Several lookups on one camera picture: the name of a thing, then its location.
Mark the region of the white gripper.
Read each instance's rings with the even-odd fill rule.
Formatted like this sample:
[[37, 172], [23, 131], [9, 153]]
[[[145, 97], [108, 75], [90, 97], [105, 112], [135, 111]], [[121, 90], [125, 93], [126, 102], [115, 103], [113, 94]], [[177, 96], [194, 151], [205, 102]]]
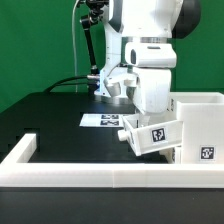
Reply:
[[[169, 69], [133, 68], [137, 76], [132, 102], [142, 114], [161, 114], [168, 106], [171, 85]], [[139, 115], [139, 126], [149, 125], [148, 115]]]

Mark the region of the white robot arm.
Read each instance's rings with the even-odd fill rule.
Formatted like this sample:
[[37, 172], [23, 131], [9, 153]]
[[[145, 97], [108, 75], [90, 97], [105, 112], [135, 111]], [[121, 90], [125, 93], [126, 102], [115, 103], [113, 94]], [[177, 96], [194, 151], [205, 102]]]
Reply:
[[98, 98], [131, 100], [139, 127], [162, 116], [177, 63], [168, 41], [188, 36], [200, 17], [200, 0], [109, 0], [103, 13], [106, 63]]

